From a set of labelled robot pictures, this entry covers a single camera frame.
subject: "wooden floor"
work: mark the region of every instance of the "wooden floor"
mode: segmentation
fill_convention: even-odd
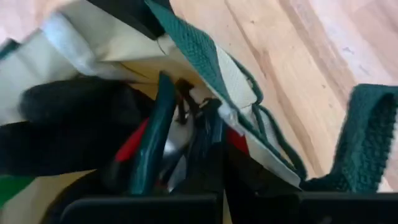
[[[0,41],[22,40],[67,1],[0,0]],[[253,73],[312,177],[330,170],[352,87],[398,84],[396,0],[171,2]],[[398,190],[397,170],[394,146],[381,190]]]

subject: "tote bag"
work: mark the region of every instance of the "tote bag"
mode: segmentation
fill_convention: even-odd
[[[331,172],[306,180],[303,162],[277,121],[260,105],[263,95],[244,66],[165,4],[150,0],[146,4],[165,31],[155,40],[88,1],[52,14],[27,42],[0,61],[0,124],[23,120],[17,109],[19,98],[35,85],[77,74],[96,75],[125,80],[154,98],[159,72],[165,70],[174,80],[182,77],[193,83],[200,94],[220,99],[220,116],[245,135],[250,156],[286,182],[303,190],[377,191],[393,137],[395,87],[359,85],[353,90]],[[51,181],[60,183],[61,178]],[[57,184],[49,195],[56,195],[72,179]],[[41,181],[33,181],[16,198],[40,191]]]

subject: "canvas bag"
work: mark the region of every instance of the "canvas bag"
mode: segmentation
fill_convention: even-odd
[[[194,83],[201,95],[219,98],[221,117],[245,135],[250,155],[290,184],[304,190],[377,190],[394,128],[396,88],[356,87],[331,173],[305,181],[302,161],[270,112],[259,105],[262,93],[248,71],[166,7],[147,4],[167,32],[157,40],[87,1],[53,14],[41,30],[0,62],[0,123],[21,121],[20,94],[41,83],[82,73],[129,80],[135,82],[133,88],[154,97],[159,71],[166,70],[174,79],[184,77]]]

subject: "black cloth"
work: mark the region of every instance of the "black cloth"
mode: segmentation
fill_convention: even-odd
[[[22,97],[28,121],[0,127],[0,174],[103,167],[152,107],[146,95],[116,81],[83,78],[35,86]]]

